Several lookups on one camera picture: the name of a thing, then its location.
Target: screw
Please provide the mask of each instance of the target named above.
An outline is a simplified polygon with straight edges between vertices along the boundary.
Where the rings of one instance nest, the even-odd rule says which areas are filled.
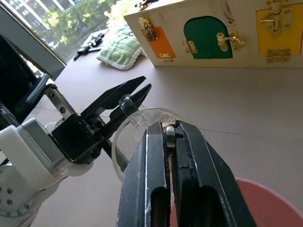
[[[60,112],[63,113],[63,114],[66,113],[66,108],[65,107],[61,107]]]
[[[55,94],[54,94],[53,92],[50,92],[50,93],[48,93],[48,96],[49,96],[50,98],[53,98],[53,97],[55,96]]]

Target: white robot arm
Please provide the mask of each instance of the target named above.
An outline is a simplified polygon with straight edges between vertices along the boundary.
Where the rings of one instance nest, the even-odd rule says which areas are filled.
[[[31,226],[42,203],[55,193],[63,179],[89,171],[101,149],[111,158],[109,138],[127,115],[137,110],[151,85],[131,99],[120,99],[144,80],[132,79],[106,91],[81,114],[74,111],[55,85],[48,85],[45,94],[62,120],[47,129],[35,119],[20,125],[0,103],[0,151],[6,156],[0,164],[1,227]],[[114,108],[105,124],[99,115]],[[126,167],[127,159],[121,152],[117,153],[117,161],[121,169]]]

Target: brass hinge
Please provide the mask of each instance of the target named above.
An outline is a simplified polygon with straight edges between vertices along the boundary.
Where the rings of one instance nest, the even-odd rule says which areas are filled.
[[[174,61],[170,53],[161,53],[160,58],[164,61]]]
[[[290,49],[276,49],[267,51],[267,61],[288,61],[290,57]]]
[[[156,34],[153,30],[153,24],[152,24],[151,20],[149,20],[148,18],[139,18],[139,23],[140,23],[141,27],[143,28],[143,30],[146,34],[146,37],[148,38],[148,40],[150,42],[158,39],[158,37],[156,36]]]
[[[185,46],[186,53],[198,53],[198,50],[196,49],[195,43],[193,41],[184,41],[182,44]]]
[[[217,34],[218,45],[221,51],[228,51],[227,41],[230,42],[232,50],[239,50],[245,46],[245,41],[239,39],[237,31],[230,31],[228,35],[228,37],[225,37],[222,32]]]
[[[268,0],[267,5],[271,7],[271,11],[260,20],[266,24],[266,30],[273,32],[275,36],[279,36],[282,30],[293,28],[293,9],[288,6],[292,0]]]

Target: wooden box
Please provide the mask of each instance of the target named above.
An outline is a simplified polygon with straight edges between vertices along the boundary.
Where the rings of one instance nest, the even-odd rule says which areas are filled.
[[[303,67],[303,0],[159,0],[125,19],[155,66]]]

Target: green cloth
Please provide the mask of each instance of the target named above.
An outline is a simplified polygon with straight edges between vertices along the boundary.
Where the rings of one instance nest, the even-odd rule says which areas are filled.
[[[141,50],[142,47],[133,32],[125,25],[113,35],[113,41],[102,48],[97,59],[117,69],[128,70],[134,65]]]

